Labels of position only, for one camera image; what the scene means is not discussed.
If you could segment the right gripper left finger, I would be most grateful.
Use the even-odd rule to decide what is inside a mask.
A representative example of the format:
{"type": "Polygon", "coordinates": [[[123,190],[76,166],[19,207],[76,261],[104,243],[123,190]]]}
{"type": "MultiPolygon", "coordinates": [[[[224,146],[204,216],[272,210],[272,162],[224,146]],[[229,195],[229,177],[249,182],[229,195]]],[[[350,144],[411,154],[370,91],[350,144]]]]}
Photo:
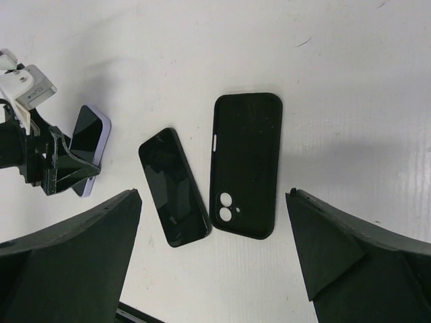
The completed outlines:
{"type": "Polygon", "coordinates": [[[1,243],[2,322],[114,322],[142,200],[125,190],[1,243]]]}

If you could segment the black phone case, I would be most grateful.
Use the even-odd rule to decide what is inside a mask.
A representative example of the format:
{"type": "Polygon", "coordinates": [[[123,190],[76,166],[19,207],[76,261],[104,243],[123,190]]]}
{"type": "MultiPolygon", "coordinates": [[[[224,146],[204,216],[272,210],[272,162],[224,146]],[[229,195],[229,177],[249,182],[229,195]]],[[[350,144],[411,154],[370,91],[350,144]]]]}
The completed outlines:
{"type": "Polygon", "coordinates": [[[209,189],[214,227],[257,240],[272,234],[282,112],[281,99],[272,93],[216,100],[209,189]]]}

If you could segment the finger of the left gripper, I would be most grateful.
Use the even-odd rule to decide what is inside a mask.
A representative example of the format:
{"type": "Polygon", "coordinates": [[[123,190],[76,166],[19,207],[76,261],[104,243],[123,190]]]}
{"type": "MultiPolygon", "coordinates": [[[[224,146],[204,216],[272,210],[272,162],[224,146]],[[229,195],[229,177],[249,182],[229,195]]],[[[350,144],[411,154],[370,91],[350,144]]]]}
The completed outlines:
{"type": "Polygon", "coordinates": [[[45,154],[42,189],[48,196],[63,192],[100,173],[99,166],[70,152],[65,135],[58,127],[48,126],[45,154]]]}

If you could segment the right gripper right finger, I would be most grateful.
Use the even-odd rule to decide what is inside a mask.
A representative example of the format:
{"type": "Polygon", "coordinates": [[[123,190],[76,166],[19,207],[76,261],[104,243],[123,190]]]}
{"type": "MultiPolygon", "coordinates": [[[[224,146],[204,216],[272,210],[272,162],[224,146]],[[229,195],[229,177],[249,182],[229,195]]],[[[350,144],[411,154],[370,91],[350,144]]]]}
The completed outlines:
{"type": "Polygon", "coordinates": [[[286,204],[319,322],[429,322],[430,244],[296,188],[286,204]]]}

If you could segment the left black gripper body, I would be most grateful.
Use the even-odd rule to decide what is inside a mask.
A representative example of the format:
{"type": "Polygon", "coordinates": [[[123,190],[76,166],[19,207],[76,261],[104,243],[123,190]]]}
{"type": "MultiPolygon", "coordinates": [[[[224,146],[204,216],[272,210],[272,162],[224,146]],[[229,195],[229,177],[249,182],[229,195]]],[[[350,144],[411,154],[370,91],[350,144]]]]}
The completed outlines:
{"type": "Polygon", "coordinates": [[[21,127],[11,104],[1,101],[5,121],[1,123],[1,168],[17,167],[27,184],[54,187],[54,126],[30,111],[30,133],[21,127]]]}

